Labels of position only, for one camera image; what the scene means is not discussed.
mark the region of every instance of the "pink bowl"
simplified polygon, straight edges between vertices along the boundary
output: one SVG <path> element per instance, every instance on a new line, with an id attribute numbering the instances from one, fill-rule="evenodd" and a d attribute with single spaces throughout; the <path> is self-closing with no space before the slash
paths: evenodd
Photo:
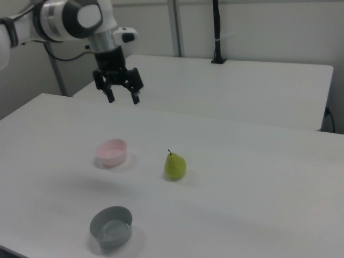
<path id="1" fill-rule="evenodd" d="M 97 149 L 97 157 L 106 167 L 118 165 L 127 158 L 127 143 L 122 139 L 103 142 Z"/>

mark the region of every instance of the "pear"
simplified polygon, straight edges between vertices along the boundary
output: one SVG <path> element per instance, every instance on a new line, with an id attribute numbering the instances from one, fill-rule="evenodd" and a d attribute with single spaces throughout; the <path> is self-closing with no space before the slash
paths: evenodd
<path id="1" fill-rule="evenodd" d="M 167 155 L 164 167 L 165 173 L 170 179 L 176 180 L 184 176 L 187 169 L 187 163 L 182 157 L 172 153 L 170 150 L 168 151 L 169 154 Z"/>

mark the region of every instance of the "bowl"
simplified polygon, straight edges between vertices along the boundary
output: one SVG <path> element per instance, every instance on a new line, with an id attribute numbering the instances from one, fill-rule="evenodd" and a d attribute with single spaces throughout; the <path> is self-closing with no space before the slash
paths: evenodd
<path id="1" fill-rule="evenodd" d="M 132 221 L 133 217 L 127 208 L 109 207 L 95 215 L 90 232 L 102 248 L 119 247 L 130 238 Z"/>
<path id="2" fill-rule="evenodd" d="M 127 158 L 127 143 L 122 139 L 111 139 L 103 142 L 96 153 L 104 166 L 113 167 Z"/>

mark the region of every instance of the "white wall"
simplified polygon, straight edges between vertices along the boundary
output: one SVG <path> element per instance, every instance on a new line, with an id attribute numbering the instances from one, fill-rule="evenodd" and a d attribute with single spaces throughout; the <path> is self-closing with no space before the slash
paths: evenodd
<path id="1" fill-rule="evenodd" d="M 0 17 L 20 11 L 28 1 L 0 0 Z M 41 93 L 60 94 L 49 58 L 41 44 L 11 50 L 9 65 L 0 71 L 0 119 Z"/>
<path id="2" fill-rule="evenodd" d="M 123 47 L 126 56 L 130 54 L 173 56 L 173 44 L 167 5 L 133 6 L 113 9 L 114 17 L 121 27 L 133 27 L 139 33 L 139 40 Z M 84 51 L 87 41 L 73 41 L 52 44 L 56 56 L 70 58 Z M 93 55 L 83 56 L 73 62 L 59 62 L 63 82 L 68 95 L 72 96 L 93 81 L 92 72 L 97 64 Z"/>
<path id="3" fill-rule="evenodd" d="M 184 54 L 212 58 L 211 5 L 181 5 Z M 344 2 L 221 4 L 223 56 L 334 66 L 328 103 L 344 133 Z M 325 130 L 332 131 L 329 117 Z"/>

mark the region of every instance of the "black cable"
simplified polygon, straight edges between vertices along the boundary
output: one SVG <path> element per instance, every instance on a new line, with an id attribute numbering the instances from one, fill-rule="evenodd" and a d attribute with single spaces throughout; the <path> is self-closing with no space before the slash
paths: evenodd
<path id="1" fill-rule="evenodd" d="M 12 20 L 15 22 L 16 20 L 19 20 L 21 17 L 27 15 L 32 10 L 33 10 L 33 5 L 30 8 L 26 9 L 24 12 L 17 14 L 18 16 L 13 18 Z"/>
<path id="2" fill-rule="evenodd" d="M 70 59 L 61 59 L 61 58 L 57 58 L 56 56 L 54 56 L 54 55 L 49 51 L 49 49 L 47 48 L 47 45 L 46 45 L 46 44 L 44 44 L 44 48 L 45 48 L 46 52 L 48 53 L 48 55 L 50 55 L 53 59 L 56 59 L 56 60 L 61 61 L 61 62 L 74 61 L 74 60 L 76 60 L 76 59 L 78 59 L 78 58 L 80 58 L 80 57 L 82 57 L 83 55 L 85 55 L 85 54 L 88 53 L 88 52 L 83 52 L 83 53 L 81 53 L 80 55 L 77 55 L 77 56 L 74 57 L 74 58 L 70 58 Z"/>
<path id="3" fill-rule="evenodd" d="M 333 115 L 332 112 L 329 110 L 328 114 L 331 116 L 331 120 L 332 120 L 332 128 L 333 128 L 333 133 L 335 133 L 335 127 L 334 127 L 334 119 L 333 119 Z"/>

